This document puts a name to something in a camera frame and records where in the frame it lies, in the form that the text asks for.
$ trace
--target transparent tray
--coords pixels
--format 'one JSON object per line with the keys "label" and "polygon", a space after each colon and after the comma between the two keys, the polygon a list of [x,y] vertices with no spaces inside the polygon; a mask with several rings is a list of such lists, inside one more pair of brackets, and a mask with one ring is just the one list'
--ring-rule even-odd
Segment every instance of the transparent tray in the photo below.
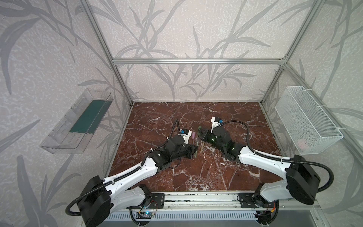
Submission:
{"label": "transparent tray", "polygon": [[318,154],[343,138],[302,86],[286,87],[275,109],[300,154]]}
{"label": "transparent tray", "polygon": [[82,154],[112,101],[111,92],[86,89],[40,147],[52,154]]}

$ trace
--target black mounting plate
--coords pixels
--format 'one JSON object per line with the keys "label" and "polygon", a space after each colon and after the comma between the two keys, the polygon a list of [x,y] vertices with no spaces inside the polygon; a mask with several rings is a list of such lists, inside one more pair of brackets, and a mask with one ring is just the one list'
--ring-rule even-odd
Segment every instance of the black mounting plate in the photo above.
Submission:
{"label": "black mounting plate", "polygon": [[[164,208],[164,200],[165,200],[164,193],[153,193],[151,196],[151,200],[154,200],[158,205],[156,206],[156,204],[154,202],[152,202],[148,208],[152,208],[152,209],[154,209],[154,208],[156,209],[156,207],[158,207],[158,209]],[[131,209],[140,209],[140,207],[131,206]]]}
{"label": "black mounting plate", "polygon": [[[242,192],[238,193],[238,201],[241,203],[241,208],[260,208],[256,206],[252,199],[252,193],[248,192]],[[268,202],[267,204],[264,204],[263,208],[273,208],[274,204],[273,202]]]}

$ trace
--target robotic arm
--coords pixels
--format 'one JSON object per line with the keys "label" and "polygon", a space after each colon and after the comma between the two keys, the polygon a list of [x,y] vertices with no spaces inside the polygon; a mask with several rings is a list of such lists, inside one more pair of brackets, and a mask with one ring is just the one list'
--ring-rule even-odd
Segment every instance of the robotic arm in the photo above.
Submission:
{"label": "robotic arm", "polygon": [[[327,189],[333,183],[334,175],[325,165],[308,162],[299,155],[295,155],[294,158],[281,157],[251,148],[249,128],[245,123],[239,121],[223,123],[223,120],[218,117],[213,117],[211,122],[211,130],[199,130],[202,141],[210,143],[214,148],[219,149],[224,157],[230,161],[256,166],[282,178],[280,181],[258,186],[253,194],[253,201],[256,206],[263,207],[268,202],[292,198],[301,203],[312,205],[316,193]],[[231,122],[238,122],[246,126],[247,146],[231,140],[230,134],[223,128],[224,124]],[[311,165],[322,167],[329,173],[328,182],[321,188],[318,188],[320,177]]]}
{"label": "robotic arm", "polygon": [[[175,123],[178,124],[178,135],[171,137]],[[130,206],[147,207],[151,203],[152,195],[148,188],[145,185],[129,188],[169,168],[175,160],[192,159],[198,149],[197,146],[188,145],[192,132],[188,129],[179,129],[178,120],[175,123],[170,138],[157,148],[150,149],[142,162],[102,180],[99,176],[90,179],[81,195],[67,206],[66,214],[81,215],[86,227],[95,227],[114,211]],[[70,210],[74,204],[77,204],[80,212]]]}

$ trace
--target leaf pattern wallpaper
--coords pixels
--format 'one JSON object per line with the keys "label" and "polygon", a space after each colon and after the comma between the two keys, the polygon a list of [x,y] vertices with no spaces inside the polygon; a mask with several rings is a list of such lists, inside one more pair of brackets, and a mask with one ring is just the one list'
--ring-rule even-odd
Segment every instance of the leaf pattern wallpaper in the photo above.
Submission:
{"label": "leaf pattern wallpaper", "polygon": [[[89,2],[114,58],[281,58],[313,3]],[[118,65],[136,101],[260,101],[277,67]]]}
{"label": "leaf pattern wallpaper", "polygon": [[[107,174],[128,101],[78,1],[0,1],[0,226],[75,226],[64,209]],[[81,155],[40,148],[85,88],[114,101]]]}
{"label": "leaf pattern wallpaper", "polygon": [[[363,1],[327,0],[292,56],[291,64],[323,100],[346,130],[362,145]],[[297,86],[284,72],[264,107],[287,155],[298,154],[274,107],[286,86]],[[339,141],[321,154],[308,155],[329,164],[333,185],[317,194],[332,227],[361,226],[363,222],[363,168]],[[326,173],[316,169],[326,179]]]}

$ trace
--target green mat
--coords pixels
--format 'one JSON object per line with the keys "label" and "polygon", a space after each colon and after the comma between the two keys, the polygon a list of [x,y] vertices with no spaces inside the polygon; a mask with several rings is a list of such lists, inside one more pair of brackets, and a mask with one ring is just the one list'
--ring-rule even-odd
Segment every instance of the green mat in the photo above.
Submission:
{"label": "green mat", "polygon": [[106,100],[92,100],[69,132],[94,134],[111,103]]}

